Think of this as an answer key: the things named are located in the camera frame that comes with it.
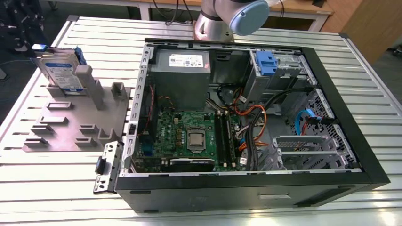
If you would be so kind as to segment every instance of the desk leg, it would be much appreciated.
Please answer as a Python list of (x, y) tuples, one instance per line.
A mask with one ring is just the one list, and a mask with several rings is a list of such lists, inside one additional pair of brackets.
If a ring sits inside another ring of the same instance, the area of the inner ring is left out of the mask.
[(151, 20), (151, 16), (150, 16), (150, 4), (148, 3), (138, 3), (138, 7), (139, 7), (139, 13), (140, 13), (140, 19), (142, 20)]
[(310, 32), (319, 32), (325, 22), (327, 20), (327, 15), (317, 15), (315, 21), (313, 22), (309, 31)]

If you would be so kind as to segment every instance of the wooden desk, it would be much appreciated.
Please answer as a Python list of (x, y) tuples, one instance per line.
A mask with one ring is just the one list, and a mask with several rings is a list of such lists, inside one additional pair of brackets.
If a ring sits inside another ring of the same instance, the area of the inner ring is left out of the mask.
[[(155, 8), (152, 0), (58, 0), (60, 2), (76, 2), (102, 5), (118, 5), (139, 7), (142, 20), (150, 20), (150, 9)], [(186, 0), (189, 9), (194, 11), (202, 10), (203, 0)], [(155, 0), (159, 8), (177, 8), (177, 0)], [(327, 17), (333, 15), (331, 7), (325, 3), (323, 7), (311, 5), (313, 0), (283, 0), (285, 17), (314, 20), (309, 31), (319, 32)], [(179, 9), (186, 9), (183, 1), (179, 0)], [(282, 5), (278, 3), (271, 6), (270, 16), (281, 16)]]

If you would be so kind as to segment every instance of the label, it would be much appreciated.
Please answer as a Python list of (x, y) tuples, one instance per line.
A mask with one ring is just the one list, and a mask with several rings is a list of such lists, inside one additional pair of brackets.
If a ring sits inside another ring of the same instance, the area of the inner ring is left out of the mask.
[(74, 67), (71, 64), (46, 63), (48, 72), (60, 89), (67, 92), (80, 92), (84, 87), (80, 80), (74, 75)]
[(241, 158), (241, 164), (247, 165), (247, 159), (246, 158)]
[(243, 103), (246, 103), (246, 97), (243, 97), (242, 95), (239, 96), (239, 100), (243, 102)]
[(202, 55), (170, 55), (170, 67), (203, 67)]
[(261, 194), (259, 199), (291, 199), (287, 194)]
[(317, 11), (317, 14), (326, 14), (326, 15), (331, 15), (331, 12)]

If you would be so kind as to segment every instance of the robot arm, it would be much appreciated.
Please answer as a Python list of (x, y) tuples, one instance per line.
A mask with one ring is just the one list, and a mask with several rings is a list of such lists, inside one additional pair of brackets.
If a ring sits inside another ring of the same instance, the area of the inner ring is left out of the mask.
[(254, 33), (269, 18), (269, 11), (265, 0), (205, 0), (195, 25), (197, 39), (231, 41), (233, 33)]

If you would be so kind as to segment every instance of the aluminum table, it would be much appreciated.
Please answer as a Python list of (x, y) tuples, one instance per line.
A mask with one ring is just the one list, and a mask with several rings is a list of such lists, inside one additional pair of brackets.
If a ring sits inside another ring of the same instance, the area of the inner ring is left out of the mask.
[[(80, 46), (104, 86), (123, 82), (134, 89), (146, 37), (193, 39), (190, 25), (70, 19), (54, 46)], [(22, 150), (50, 99), (48, 81), (36, 70), (0, 127), (0, 224), (402, 225), (402, 107), (350, 40), (333, 33), (261, 29), (235, 41), (315, 48), (392, 183), (314, 208), (136, 214), (119, 195), (92, 195), (102, 152)]]

